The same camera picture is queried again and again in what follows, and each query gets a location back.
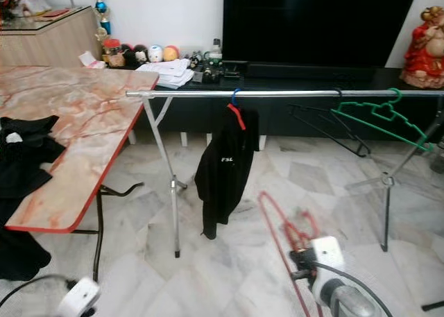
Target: marble pattern tabletop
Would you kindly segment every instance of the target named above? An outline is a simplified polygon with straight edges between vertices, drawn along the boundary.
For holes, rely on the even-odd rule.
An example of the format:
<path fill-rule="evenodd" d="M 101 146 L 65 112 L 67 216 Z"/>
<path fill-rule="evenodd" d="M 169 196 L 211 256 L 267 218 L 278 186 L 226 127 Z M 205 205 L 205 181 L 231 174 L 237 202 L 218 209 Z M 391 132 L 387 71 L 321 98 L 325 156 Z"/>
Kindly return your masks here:
<path fill-rule="evenodd" d="M 53 176 L 6 223 L 11 230 L 71 232 L 142 111 L 126 90 L 152 89 L 158 74 L 124 70 L 0 67 L 0 117 L 59 116 L 52 136 L 67 147 Z"/>

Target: wooden cabinet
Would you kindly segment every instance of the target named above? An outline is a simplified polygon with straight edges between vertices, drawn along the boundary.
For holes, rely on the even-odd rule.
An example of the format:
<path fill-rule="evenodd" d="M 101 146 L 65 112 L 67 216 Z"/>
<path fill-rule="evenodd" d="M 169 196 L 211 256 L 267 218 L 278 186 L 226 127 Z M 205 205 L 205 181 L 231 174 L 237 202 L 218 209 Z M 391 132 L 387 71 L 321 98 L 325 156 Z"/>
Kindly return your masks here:
<path fill-rule="evenodd" d="M 80 67 L 86 50 L 101 58 L 91 6 L 76 8 L 52 22 L 16 18 L 0 31 L 0 65 Z"/>

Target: white wall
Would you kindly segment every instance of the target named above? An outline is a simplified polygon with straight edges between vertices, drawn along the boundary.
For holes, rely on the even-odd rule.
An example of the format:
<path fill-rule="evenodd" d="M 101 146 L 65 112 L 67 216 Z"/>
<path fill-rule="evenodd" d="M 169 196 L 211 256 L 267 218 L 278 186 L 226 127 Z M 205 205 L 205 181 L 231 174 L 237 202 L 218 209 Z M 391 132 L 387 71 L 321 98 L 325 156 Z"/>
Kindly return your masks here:
<path fill-rule="evenodd" d="M 47 0 L 52 6 L 69 0 Z M 122 43 L 211 48 L 222 38 L 223 0 L 104 0 L 110 7 L 111 31 Z M 95 0 L 74 0 L 94 5 Z"/>
<path fill-rule="evenodd" d="M 404 54 L 409 48 L 411 41 L 411 33 L 417 26 L 421 25 L 423 21 L 420 18 L 421 12 L 430 6 L 444 6 L 444 0 L 413 0 L 410 11 L 404 21 L 404 25 L 398 35 L 393 50 L 388 57 L 386 67 L 403 67 Z"/>

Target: black cloth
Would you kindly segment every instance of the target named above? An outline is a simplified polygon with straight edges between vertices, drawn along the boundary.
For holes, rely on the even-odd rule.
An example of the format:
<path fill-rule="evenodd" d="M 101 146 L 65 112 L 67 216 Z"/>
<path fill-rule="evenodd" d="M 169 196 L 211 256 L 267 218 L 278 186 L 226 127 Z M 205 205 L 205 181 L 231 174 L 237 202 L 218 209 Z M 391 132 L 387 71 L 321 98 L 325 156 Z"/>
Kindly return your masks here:
<path fill-rule="evenodd" d="M 228 217 L 241 201 L 250 174 L 254 151 L 259 150 L 259 115 L 240 109 L 245 130 L 236 114 L 226 109 L 221 131 L 200 159 L 194 178 L 203 201 L 203 234 L 216 238 L 216 224 L 228 224 Z"/>
<path fill-rule="evenodd" d="M 3 227 L 24 197 L 51 179 L 40 165 L 54 162 L 65 149 L 48 136 L 57 120 L 57 116 L 37 121 L 0 118 L 0 278 L 29 280 L 51 261 L 29 233 Z M 22 141 L 8 143 L 12 133 Z"/>

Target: red statue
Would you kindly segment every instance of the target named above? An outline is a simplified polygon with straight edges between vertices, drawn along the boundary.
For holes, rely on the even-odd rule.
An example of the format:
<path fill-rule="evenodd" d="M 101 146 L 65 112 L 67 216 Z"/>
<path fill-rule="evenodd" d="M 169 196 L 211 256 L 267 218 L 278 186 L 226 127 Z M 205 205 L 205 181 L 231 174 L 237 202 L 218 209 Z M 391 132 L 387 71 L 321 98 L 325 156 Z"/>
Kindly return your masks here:
<path fill-rule="evenodd" d="M 419 88 L 444 87 L 444 9 L 433 6 L 421 13 L 422 26 L 413 31 L 401 79 Z"/>

